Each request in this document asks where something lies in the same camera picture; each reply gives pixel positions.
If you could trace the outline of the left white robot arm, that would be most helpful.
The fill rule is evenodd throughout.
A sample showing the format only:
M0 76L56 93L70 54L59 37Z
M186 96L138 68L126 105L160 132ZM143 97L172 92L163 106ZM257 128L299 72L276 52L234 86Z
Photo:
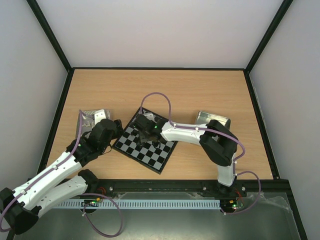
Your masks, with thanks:
M0 219L20 235L56 205L80 195L94 196L99 180L83 167L103 155L123 133L120 120L102 119L91 131L78 134L51 165L26 183L0 191Z

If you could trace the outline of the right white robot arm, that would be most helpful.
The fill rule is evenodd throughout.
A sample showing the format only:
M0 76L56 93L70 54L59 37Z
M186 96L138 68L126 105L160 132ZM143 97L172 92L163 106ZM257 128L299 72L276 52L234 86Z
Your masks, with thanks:
M165 119L155 122L139 114L133 121L133 127L146 141L178 141L201 146L208 158L217 165L218 191L224 196L235 191L234 159L239 141L218 120L212 119L206 124L181 124Z

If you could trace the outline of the silver tin with white pieces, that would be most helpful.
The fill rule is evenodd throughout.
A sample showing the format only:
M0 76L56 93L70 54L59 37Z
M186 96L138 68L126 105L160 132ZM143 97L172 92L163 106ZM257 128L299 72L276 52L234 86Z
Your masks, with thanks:
M81 134L85 132L89 132L93 129L95 126L95 121L94 121L94 114L95 111L98 111L97 109L94 110L83 110L82 114L82 125L81 125ZM106 114L106 119L111 118L111 112L109 109L104 108L105 114Z

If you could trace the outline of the black and silver chessboard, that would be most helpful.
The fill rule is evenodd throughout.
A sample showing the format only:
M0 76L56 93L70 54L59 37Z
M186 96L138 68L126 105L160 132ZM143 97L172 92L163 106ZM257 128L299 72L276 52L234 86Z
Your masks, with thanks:
M178 142L167 141L161 143L160 149L154 148L149 143L145 147L137 146L138 131L134 128L133 122L138 113L139 110L136 111L124 128L122 136L114 142L112 149L161 174Z

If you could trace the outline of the empty gold-rimmed metal tin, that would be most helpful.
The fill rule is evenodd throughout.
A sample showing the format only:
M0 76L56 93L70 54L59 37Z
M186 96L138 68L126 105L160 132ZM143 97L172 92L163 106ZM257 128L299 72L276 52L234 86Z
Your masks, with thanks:
M211 120L217 120L220 122L224 127L226 127L228 130L230 129L231 126L231 120L228 117L205 112L200 110L195 118L195 124L200 125L200 124L208 124Z

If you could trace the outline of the black aluminium frame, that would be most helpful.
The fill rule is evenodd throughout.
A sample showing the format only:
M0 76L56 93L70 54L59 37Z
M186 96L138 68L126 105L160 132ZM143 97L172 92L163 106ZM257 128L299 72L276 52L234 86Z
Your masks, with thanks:
M72 82L72 77L74 75L75 70L142 70L142 71L155 71L155 70L159 70L159 71L241 71L244 74L244 78L246 81L246 85L248 88L248 92L250 95L250 100L253 106L253 110L255 113L255 117L257 120L257 124L259 127L259 131L262 137L262 142L265 148L265 152L267 155L267 159L268 159L268 163L270 165L270 169L271 169L271 176L273 177L273 179L271 180L260 180L262 183L262 187L265 187L263 189L266 190L266 193L286 193L286 196L288 198L288 203L289 206L291 207L291 210L293 211L292 215L293 215L293 219L295 222L295 226L297 228L297 232L299 234L300 239L302 240L307 240L307 234L305 232L300 214L299 214L299 210L290 186L290 182L287 179L281 179L280 178L280 174L279 174L279 170L276 164L276 160L272 151L272 147L270 144L270 140L269 137L267 135L267 130L266 130L266 126L265 123L263 123L263 117L262 117L262 111L260 110L260 107L258 107L258 98L256 93L254 93L254 87L250 78L250 72L253 70L254 66L256 65L257 61L259 60L261 54L263 53L263 51L265 50L267 44L269 43L270 39L272 38L272 36L274 35L276 29L278 28L279 24L281 23L282 19L284 18L284 16L286 15L287 11L289 10L291 4L294 2L294 0L283 0L280 7L278 8L275 16L273 17L270 25L268 26L265 34L263 35L257 49L255 50L253 56L251 57L248 65L246 66L246 68L205 68L205 67L133 67L133 66L124 66L124 67L119 67L119 66L115 66L115 67L72 67L65 55L65 53L63 52L63 49L61 48L61 45L59 44L59 41L57 40L54 32L52 31L52 28L50 27L49 22L47 21L43 11L41 10L41 7L39 6L38 2L36 0L26 0L26 2L28 3L30 9L32 10L34 16L36 17L37 21L39 22L42 30L44 31L46 37L48 38L50 44L52 45L53 49L55 50L55 52L57 53L57 56L59 57L60 61L62 62L64 68L67 71L67 77L62 89L62 93L57 105L57 109L55 111L55 115L53 118L53 122L50 128L50 132L44 147L44 151L41 157L41 160L39 162L39 167L37 169L37 173L40 172L40 170L44 170L47 163L48 163L48 159L49 159L49 153L52 150L52 146L53 146L53 142L54 142L54 137L56 136L56 132L58 129L58 125L61 119L61 115L63 112L63 107L65 105L66 99L67 99L67 95L70 89L70 85ZM191 186L192 182L197 183L198 185L200 183L214 183L217 182L217 180L157 180L158 182L156 182L156 180L143 180L145 183L143 182L139 182L139 184L141 185L146 185L146 184L151 184L151 185L155 185L155 184L160 184L160 183L165 183L165 181L168 182L168 184L170 183L172 184L178 184L179 186L181 185L185 185L185 186Z

